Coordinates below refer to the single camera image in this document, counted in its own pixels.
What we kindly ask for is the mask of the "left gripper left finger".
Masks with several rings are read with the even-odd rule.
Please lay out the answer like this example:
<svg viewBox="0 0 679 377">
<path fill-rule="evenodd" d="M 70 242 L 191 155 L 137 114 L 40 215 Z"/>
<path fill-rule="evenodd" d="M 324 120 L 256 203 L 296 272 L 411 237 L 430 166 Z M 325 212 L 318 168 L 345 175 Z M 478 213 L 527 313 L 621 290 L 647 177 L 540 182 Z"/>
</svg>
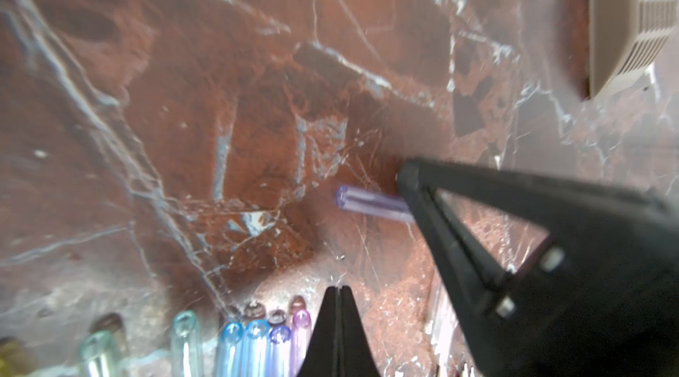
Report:
<svg viewBox="0 0 679 377">
<path fill-rule="evenodd" d="M 341 298 L 337 287 L 325 291 L 316 327 L 298 375 L 336 377 L 340 374 Z"/>
</svg>

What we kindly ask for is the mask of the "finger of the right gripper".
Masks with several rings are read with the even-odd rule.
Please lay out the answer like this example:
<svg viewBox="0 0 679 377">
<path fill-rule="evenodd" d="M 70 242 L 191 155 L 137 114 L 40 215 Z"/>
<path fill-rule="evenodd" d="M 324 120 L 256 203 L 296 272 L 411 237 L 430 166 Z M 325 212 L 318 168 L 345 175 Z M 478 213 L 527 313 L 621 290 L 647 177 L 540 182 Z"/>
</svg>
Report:
<svg viewBox="0 0 679 377">
<path fill-rule="evenodd" d="M 675 376 L 678 204 L 653 192 L 427 159 L 397 175 L 485 376 Z M 530 221 L 505 270 L 440 197 Z"/>
</svg>

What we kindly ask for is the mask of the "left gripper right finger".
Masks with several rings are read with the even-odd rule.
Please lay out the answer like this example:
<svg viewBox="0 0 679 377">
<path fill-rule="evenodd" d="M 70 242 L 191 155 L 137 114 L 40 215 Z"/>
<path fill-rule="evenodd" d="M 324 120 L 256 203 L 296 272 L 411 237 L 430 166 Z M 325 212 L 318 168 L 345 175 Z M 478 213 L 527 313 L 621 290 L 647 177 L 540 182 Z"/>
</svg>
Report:
<svg viewBox="0 0 679 377">
<path fill-rule="evenodd" d="M 379 377 L 353 291 L 348 286 L 341 288 L 341 376 Z"/>
</svg>

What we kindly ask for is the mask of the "violet pencil cap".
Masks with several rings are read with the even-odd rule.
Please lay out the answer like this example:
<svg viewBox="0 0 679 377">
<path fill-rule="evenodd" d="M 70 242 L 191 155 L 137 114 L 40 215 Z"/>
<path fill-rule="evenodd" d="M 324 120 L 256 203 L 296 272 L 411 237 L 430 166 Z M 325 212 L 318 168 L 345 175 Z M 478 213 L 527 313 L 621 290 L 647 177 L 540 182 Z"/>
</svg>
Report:
<svg viewBox="0 0 679 377">
<path fill-rule="evenodd" d="M 292 320 L 291 376 L 297 376 L 309 349 L 312 335 L 312 317 L 308 310 L 298 311 Z"/>
</svg>

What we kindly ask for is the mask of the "purple pencil cap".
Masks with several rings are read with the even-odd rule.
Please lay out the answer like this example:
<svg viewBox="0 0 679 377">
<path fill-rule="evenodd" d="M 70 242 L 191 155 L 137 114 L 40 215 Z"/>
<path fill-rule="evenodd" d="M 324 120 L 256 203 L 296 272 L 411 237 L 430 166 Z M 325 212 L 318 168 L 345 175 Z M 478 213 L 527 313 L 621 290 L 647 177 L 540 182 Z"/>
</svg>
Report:
<svg viewBox="0 0 679 377">
<path fill-rule="evenodd" d="M 291 372 L 292 330 L 287 326 L 274 327 L 269 334 L 266 377 L 288 377 Z"/>
</svg>

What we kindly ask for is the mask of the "blue tinted pencil cap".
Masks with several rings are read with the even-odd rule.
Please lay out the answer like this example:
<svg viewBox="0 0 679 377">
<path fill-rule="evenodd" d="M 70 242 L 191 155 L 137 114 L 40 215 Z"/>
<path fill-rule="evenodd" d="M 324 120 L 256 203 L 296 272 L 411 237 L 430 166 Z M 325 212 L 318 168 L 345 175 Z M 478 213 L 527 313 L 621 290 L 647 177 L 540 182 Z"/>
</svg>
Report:
<svg viewBox="0 0 679 377">
<path fill-rule="evenodd" d="M 266 375 L 270 325 L 266 320 L 253 320 L 245 328 L 243 337 L 242 376 Z"/>
</svg>

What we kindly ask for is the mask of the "brownish clear pencil cap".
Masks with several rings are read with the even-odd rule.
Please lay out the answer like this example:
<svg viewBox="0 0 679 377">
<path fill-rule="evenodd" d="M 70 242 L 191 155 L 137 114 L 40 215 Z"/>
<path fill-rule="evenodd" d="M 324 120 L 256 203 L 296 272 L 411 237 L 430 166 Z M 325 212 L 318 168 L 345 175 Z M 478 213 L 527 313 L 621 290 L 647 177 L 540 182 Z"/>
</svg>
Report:
<svg viewBox="0 0 679 377">
<path fill-rule="evenodd" d="M 243 317 L 247 322 L 253 320 L 266 320 L 267 310 L 263 303 L 253 300 L 247 303 L 243 309 Z"/>
</svg>

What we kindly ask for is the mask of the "magenta pencil cap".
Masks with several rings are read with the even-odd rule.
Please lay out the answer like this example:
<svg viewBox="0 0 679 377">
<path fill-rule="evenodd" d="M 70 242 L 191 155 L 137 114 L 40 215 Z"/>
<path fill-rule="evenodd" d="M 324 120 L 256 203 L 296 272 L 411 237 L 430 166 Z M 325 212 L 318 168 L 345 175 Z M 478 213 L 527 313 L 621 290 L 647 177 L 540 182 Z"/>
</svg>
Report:
<svg viewBox="0 0 679 377">
<path fill-rule="evenodd" d="M 337 207 L 352 213 L 366 214 L 389 219 L 415 223 L 410 208 L 402 198 L 388 196 L 357 187 L 342 185 L 335 194 Z"/>
</svg>

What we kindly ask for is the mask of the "yellow pencil cap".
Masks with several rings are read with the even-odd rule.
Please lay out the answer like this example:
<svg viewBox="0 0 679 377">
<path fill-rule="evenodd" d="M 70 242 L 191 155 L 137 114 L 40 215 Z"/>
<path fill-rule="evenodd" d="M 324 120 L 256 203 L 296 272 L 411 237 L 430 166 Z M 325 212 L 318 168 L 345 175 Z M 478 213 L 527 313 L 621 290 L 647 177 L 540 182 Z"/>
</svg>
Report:
<svg viewBox="0 0 679 377">
<path fill-rule="evenodd" d="M 1 339 L 1 377 L 30 376 L 39 366 L 35 355 L 15 337 Z"/>
</svg>

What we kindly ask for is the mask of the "lilac pencil cap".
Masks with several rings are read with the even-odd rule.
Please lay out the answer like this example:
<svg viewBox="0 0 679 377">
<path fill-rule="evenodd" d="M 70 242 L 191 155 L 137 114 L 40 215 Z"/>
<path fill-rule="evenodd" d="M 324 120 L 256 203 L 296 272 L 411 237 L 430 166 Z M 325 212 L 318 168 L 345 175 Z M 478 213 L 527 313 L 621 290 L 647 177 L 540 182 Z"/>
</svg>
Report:
<svg viewBox="0 0 679 377">
<path fill-rule="evenodd" d="M 269 313 L 267 322 L 271 327 L 286 326 L 286 323 L 288 322 L 288 316 L 284 310 L 276 309 Z"/>
</svg>

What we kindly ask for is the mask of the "brown slotted plastic piece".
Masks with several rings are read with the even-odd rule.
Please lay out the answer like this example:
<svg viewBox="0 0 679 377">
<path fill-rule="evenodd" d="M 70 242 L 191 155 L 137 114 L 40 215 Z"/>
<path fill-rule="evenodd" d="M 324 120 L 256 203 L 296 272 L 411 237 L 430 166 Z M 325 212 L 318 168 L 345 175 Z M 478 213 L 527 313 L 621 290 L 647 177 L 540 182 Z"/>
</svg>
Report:
<svg viewBox="0 0 679 377">
<path fill-rule="evenodd" d="M 678 27 L 678 0 L 589 0 L 589 95 L 628 89 Z"/>
</svg>

